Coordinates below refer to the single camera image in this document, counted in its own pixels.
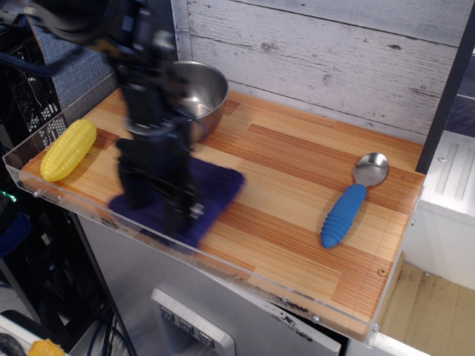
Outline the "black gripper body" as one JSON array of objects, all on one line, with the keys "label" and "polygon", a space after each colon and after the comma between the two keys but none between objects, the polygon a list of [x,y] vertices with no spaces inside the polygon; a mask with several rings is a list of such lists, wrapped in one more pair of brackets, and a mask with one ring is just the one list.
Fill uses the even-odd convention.
[{"label": "black gripper body", "polygon": [[163,198],[188,198],[197,201],[197,186],[191,175],[188,129],[174,129],[157,136],[118,139],[119,164],[122,162]]}]

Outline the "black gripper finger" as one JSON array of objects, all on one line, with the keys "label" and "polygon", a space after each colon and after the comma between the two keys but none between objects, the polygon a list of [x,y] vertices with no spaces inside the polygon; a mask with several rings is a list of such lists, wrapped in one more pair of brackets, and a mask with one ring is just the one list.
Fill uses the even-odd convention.
[{"label": "black gripper finger", "polygon": [[192,199],[162,198],[159,232],[167,237],[179,237],[198,221],[205,212],[204,206]]},{"label": "black gripper finger", "polygon": [[132,171],[132,167],[120,163],[119,178],[122,184],[125,201],[130,208],[137,210],[151,205],[155,201],[152,188],[144,181],[140,174]]}]

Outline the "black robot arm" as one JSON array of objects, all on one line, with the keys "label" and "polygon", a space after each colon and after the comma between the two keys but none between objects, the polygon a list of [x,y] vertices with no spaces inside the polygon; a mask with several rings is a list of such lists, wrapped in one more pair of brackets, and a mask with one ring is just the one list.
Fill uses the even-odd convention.
[{"label": "black robot arm", "polygon": [[103,54],[117,69],[131,137],[120,139],[119,178],[134,209],[163,199],[165,233],[190,223],[197,189],[189,170],[192,117],[174,60],[174,32],[146,1],[26,1],[53,35]]}]

